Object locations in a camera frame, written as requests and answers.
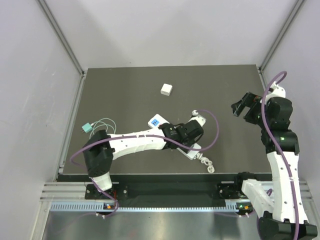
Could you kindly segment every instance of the small white block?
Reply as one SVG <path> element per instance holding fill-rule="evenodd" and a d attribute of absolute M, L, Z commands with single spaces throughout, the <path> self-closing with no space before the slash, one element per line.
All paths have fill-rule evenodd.
<path fill-rule="evenodd" d="M 172 85 L 169 84 L 163 84 L 162 88 L 161 88 L 161 94 L 169 96 L 171 91 L 172 91 Z"/>

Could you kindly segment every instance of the gray tabletop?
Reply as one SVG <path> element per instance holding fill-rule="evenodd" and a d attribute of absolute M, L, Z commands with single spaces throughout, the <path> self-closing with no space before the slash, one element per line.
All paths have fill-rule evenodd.
<path fill-rule="evenodd" d="M 171 84 L 170 96 L 160 93 Z M 148 121 L 160 114 L 173 124 L 186 123 L 192 110 L 212 111 L 220 127 L 216 144 L 204 152 L 213 161 L 215 173 L 269 173 L 260 128 L 232 115 L 231 104 L 247 92 L 262 95 L 263 88 L 255 65 L 164 66 L 91 68 L 87 72 L 75 119 L 67 159 L 89 139 L 81 133 L 85 123 L 102 118 L 116 122 L 117 134 L 149 129 Z M 215 121 L 204 115 L 202 147 L 216 135 Z M 76 161 L 84 164 L 80 155 Z M 177 150 L 149 150 L 123 156 L 112 163 L 113 174 L 207 173 L 199 160 L 189 160 Z M 85 171 L 67 160 L 64 174 Z"/>

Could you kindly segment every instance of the white panel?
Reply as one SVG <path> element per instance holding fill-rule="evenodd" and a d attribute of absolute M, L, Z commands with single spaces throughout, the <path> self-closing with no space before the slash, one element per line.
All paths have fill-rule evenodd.
<path fill-rule="evenodd" d="M 47 0 L 81 66 L 260 65 L 293 0 Z"/>
<path fill-rule="evenodd" d="M 282 70 L 292 101 L 290 128 L 300 145 L 299 176 L 307 180 L 320 210 L 320 1 L 306 1 L 265 70 L 267 81 Z"/>
<path fill-rule="evenodd" d="M 0 239 L 31 234 L 80 79 L 35 0 L 0 4 Z"/>

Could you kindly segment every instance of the power strip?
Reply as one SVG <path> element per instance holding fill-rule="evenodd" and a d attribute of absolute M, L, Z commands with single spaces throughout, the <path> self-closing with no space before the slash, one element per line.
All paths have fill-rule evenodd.
<path fill-rule="evenodd" d="M 159 114 L 156 114 L 153 118 L 150 119 L 150 121 L 148 121 L 148 125 L 150 128 L 154 129 L 154 128 L 158 128 L 161 124 L 164 123 L 169 123 L 167 120 L 165 120 L 162 116 L 160 116 Z M 195 143 L 193 146 L 191 146 L 193 149 L 201 149 L 201 146 L 197 143 Z M 193 151 L 190 150 L 188 151 L 188 153 L 185 153 L 184 151 L 182 151 L 179 147 L 177 148 L 177 150 L 182 153 L 183 155 L 185 155 L 188 159 L 190 160 L 194 160 L 197 158 L 197 154 L 199 153 L 199 151 Z"/>

